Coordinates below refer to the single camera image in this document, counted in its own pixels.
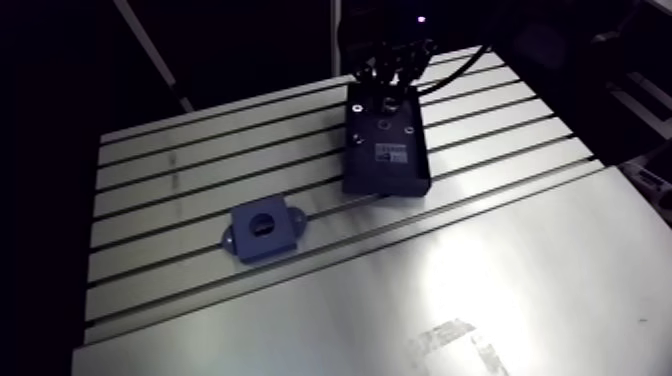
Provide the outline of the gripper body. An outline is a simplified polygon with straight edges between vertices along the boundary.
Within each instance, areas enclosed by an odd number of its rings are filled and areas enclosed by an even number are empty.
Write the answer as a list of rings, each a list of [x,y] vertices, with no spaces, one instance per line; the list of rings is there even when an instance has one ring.
[[[352,1],[340,20],[340,54],[359,83],[409,84],[436,49],[426,1]]]

